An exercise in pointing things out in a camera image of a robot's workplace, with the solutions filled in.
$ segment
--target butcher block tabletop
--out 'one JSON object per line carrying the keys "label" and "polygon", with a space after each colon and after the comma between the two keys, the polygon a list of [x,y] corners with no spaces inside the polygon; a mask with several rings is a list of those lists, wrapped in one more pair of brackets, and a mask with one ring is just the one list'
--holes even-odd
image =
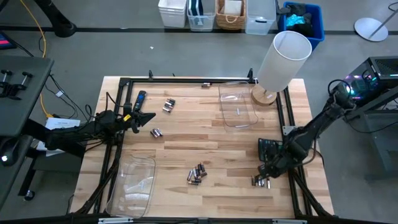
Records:
{"label": "butcher block tabletop", "polygon": [[[119,79],[104,77],[96,112],[105,110],[106,92],[116,99]],[[135,83],[132,103],[140,90],[147,92],[141,111],[155,112],[156,117],[138,134],[131,129],[126,131],[122,157],[155,160],[155,179],[145,217],[294,217],[287,174],[271,179],[270,189],[251,185],[251,176],[258,174],[260,164],[258,138],[282,139],[276,103],[254,105],[258,122],[247,129],[230,130],[224,128],[218,84],[202,88],[199,83]],[[289,91],[296,125],[303,126],[312,119],[304,80],[293,79]],[[122,103],[126,92],[124,88]],[[288,123],[283,93],[281,96]],[[167,98],[176,101],[170,114],[162,111]],[[110,101],[108,108],[114,108]],[[149,131],[154,128],[159,128],[164,136],[153,138]],[[98,146],[85,154],[71,212],[78,210],[98,185],[105,147]],[[188,185],[189,170],[199,162],[204,163],[208,175],[200,185]],[[333,213],[321,158],[317,156],[304,170],[308,188],[325,210]],[[298,186],[297,189],[304,211],[302,193]],[[107,197],[108,187],[101,211]]]}

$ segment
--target concrete floor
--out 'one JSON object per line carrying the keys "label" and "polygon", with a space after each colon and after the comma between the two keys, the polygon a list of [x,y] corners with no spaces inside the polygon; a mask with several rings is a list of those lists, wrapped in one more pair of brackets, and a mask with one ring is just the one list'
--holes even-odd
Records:
{"label": "concrete floor", "polygon": [[[139,2],[138,15],[127,13],[124,6],[131,1],[119,0],[112,4],[122,11],[113,16],[103,16],[109,1],[54,1],[65,14],[80,27],[160,27],[157,3]],[[326,30],[352,30],[356,19],[372,16],[385,18],[389,2],[377,0],[326,1],[314,0],[322,7]],[[0,14],[0,25],[12,23],[32,26],[23,8],[12,3]],[[12,12],[19,16],[11,19]],[[48,26],[40,12],[43,26]],[[142,18],[150,15],[147,24]],[[398,17],[388,23],[390,30],[398,30]],[[6,32],[34,55],[41,55],[37,41],[38,32]],[[192,33],[76,33],[60,39],[46,33],[48,57],[55,60],[53,73],[56,79],[80,106],[95,108],[102,79],[105,75],[154,75],[244,77],[249,68],[256,72],[269,48],[274,35],[256,36],[246,34],[192,34]],[[372,43],[357,35],[328,35],[297,74],[304,78],[311,111],[316,115],[327,99],[327,84],[335,78],[343,78],[369,56],[398,55],[398,35],[390,35],[384,42]],[[15,50],[0,51],[1,55],[24,55]],[[47,84],[55,89],[51,81]],[[48,91],[44,90],[45,105],[51,113],[68,113],[70,110]],[[36,105],[31,118],[45,123],[44,114]],[[361,124],[353,123],[358,128]],[[343,218],[397,223],[397,180],[368,183],[364,175],[379,170],[376,153],[371,149],[367,134],[354,132],[342,121],[334,123],[320,140],[320,149],[325,158],[325,172],[336,215]],[[64,166],[78,166],[78,162],[64,160]],[[7,202],[0,211],[0,220],[27,217],[63,215],[67,200],[73,193],[77,174],[71,172],[39,172],[32,184],[37,196],[31,202],[23,202],[16,192],[22,177],[18,177]]]}

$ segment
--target white round base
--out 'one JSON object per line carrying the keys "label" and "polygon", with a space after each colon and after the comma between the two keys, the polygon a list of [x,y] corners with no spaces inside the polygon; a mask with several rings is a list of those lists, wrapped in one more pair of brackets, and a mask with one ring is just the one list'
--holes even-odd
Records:
{"label": "white round base", "polygon": [[373,18],[361,18],[355,22],[355,31],[364,39],[370,41],[382,41],[388,36],[388,30],[383,26],[372,37],[370,35],[381,25],[381,22]]}

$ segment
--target blue bin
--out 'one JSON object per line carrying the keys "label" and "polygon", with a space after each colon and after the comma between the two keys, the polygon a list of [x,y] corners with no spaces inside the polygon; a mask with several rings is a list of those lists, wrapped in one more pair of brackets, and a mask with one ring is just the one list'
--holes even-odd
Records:
{"label": "blue bin", "polygon": [[[297,2],[285,2],[284,7],[291,4],[299,4]],[[315,4],[306,4],[305,11],[312,14],[311,24],[314,32],[314,37],[307,37],[312,45],[312,50],[317,47],[319,42],[325,40],[325,31],[323,30],[322,11],[321,7]],[[280,16],[278,21],[279,32],[286,30],[286,15]]]}

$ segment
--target wooden lamp base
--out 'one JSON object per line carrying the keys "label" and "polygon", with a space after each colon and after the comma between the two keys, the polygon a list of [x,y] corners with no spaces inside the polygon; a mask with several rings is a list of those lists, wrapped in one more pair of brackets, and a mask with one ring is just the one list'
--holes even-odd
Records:
{"label": "wooden lamp base", "polygon": [[255,85],[251,91],[252,100],[260,106],[271,105],[276,100],[275,92],[267,91],[260,85]]}

